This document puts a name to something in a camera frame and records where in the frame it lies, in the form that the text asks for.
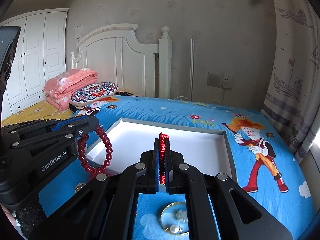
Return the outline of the blue cartoon bed sheet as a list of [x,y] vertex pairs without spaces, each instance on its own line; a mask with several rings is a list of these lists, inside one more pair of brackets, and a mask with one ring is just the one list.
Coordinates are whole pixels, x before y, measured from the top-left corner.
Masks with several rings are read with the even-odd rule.
[[[173,151],[202,173],[226,173],[291,233],[293,239],[319,239],[319,218],[305,176],[275,128],[252,110],[199,102],[115,96],[78,107],[74,117],[95,115],[111,139],[116,175],[138,162],[167,134]],[[75,161],[40,192],[47,216],[75,194],[89,175]],[[140,195],[133,239],[189,239],[169,233],[184,195]]]

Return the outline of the yellow floral bed sheet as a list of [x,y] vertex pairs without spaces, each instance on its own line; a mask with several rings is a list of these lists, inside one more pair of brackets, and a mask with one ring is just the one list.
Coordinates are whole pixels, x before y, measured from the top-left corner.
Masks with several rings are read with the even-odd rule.
[[17,113],[1,121],[2,126],[9,126],[21,122],[33,121],[39,119],[60,119],[65,120],[73,115],[70,109],[58,110],[47,101],[38,102],[30,107],[19,110]]

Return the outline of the shallow white tray box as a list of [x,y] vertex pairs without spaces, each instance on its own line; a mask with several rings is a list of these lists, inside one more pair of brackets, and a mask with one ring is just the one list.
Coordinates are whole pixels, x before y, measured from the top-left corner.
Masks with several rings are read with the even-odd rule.
[[110,175],[119,174],[139,161],[143,152],[153,150],[159,139],[159,177],[165,176],[165,143],[169,139],[172,151],[181,153],[184,162],[203,174],[225,173],[237,180],[234,159],[225,131],[160,124],[150,121],[120,118],[106,129],[112,144],[112,159],[107,167]]

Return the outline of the wall switch and socket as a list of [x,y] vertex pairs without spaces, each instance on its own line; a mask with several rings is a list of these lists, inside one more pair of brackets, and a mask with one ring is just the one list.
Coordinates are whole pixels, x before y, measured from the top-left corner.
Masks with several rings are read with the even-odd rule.
[[233,78],[221,74],[208,73],[207,85],[211,87],[231,90],[233,85]]

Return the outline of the white pearl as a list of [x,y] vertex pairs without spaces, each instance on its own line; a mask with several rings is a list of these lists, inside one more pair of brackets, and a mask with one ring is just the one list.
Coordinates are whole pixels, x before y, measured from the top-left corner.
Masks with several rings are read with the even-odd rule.
[[169,231],[172,233],[172,234],[178,234],[180,233],[180,230],[181,228],[178,226],[178,225],[171,225],[170,228],[169,228]]

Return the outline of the white wardrobe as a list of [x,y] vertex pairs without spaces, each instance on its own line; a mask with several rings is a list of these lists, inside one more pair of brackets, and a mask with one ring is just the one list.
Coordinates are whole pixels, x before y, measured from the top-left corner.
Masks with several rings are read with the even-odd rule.
[[66,71],[67,8],[14,16],[1,26],[20,27],[15,58],[4,93],[2,119],[46,98],[46,82]]

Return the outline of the gold silver ring brooch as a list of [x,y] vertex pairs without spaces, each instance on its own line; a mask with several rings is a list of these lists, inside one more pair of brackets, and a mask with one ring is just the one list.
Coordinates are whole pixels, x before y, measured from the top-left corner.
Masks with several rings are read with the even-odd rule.
[[79,192],[85,185],[86,183],[78,183],[74,189],[74,193]]

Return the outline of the paper notice on wall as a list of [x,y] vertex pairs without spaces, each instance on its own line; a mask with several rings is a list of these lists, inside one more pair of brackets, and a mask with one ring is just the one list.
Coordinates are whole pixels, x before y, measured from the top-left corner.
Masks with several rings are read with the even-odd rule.
[[84,36],[84,24],[79,24],[75,28],[75,45],[77,46],[78,43],[82,40]]

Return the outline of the silver metal pole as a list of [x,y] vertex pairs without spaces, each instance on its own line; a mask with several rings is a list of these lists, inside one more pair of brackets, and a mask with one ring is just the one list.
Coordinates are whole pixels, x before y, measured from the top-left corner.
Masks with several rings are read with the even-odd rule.
[[193,79],[194,79],[194,53],[195,53],[195,40],[191,39],[190,43],[190,74],[189,74],[189,100],[192,101],[193,95]]

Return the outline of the white wooden headboard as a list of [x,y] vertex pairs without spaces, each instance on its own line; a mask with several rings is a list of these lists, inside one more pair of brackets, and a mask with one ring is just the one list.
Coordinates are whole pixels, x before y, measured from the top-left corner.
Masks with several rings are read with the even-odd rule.
[[172,40],[170,28],[161,28],[157,44],[136,38],[137,24],[118,23],[95,29],[71,53],[73,69],[89,68],[98,81],[110,81],[122,90],[147,98],[170,98]]

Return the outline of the ship print curtain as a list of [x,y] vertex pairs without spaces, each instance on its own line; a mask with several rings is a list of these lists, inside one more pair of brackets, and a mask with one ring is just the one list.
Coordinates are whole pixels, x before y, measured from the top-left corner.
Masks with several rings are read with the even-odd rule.
[[319,132],[319,16],[308,0],[273,0],[276,51],[262,113],[303,159]]

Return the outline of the folded pink quilt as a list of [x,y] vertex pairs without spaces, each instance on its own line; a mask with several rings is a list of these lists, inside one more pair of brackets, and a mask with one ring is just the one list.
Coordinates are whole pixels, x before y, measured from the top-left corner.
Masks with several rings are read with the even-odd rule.
[[71,69],[49,79],[44,86],[46,101],[60,111],[68,109],[71,95],[97,81],[98,75],[88,68]]

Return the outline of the patterned round pillow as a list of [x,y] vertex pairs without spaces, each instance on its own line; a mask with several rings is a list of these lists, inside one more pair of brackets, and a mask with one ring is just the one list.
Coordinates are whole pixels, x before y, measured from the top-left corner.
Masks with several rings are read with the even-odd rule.
[[76,107],[86,106],[103,98],[113,96],[118,85],[113,82],[99,82],[86,85],[71,95],[71,104]]

